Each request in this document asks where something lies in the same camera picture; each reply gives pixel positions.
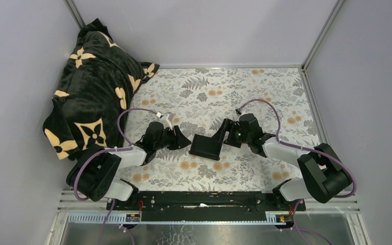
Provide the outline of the black paper box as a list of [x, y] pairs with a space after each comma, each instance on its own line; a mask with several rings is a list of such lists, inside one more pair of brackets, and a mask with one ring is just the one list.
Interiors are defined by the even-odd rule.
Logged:
[[212, 137], [195, 134], [189, 153], [194, 156], [218, 161], [226, 131], [219, 129]]

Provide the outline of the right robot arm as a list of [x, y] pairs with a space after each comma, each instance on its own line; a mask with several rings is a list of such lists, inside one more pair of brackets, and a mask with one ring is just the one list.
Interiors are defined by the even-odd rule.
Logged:
[[272, 189], [272, 203], [279, 210], [287, 209], [298, 199], [313, 198], [326, 203], [339, 198], [340, 192], [353, 183], [351, 174], [341, 165], [331, 146], [321, 143], [308, 148], [281, 141], [277, 135], [263, 132], [252, 113], [243, 114], [236, 121], [224, 119], [222, 130], [228, 132], [224, 144], [236, 148], [246, 144], [256, 155], [299, 168], [300, 179], [285, 180]]

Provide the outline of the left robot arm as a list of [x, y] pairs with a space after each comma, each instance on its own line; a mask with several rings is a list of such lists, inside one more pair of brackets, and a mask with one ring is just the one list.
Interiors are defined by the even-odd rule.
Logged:
[[87, 149], [67, 175], [66, 184], [77, 192], [78, 200], [116, 199], [123, 208], [131, 210], [138, 203], [136, 187], [118, 177], [119, 169], [147, 165], [158, 150], [180, 150], [190, 144], [178, 126], [166, 128], [155, 121], [130, 147], [106, 149], [94, 145]]

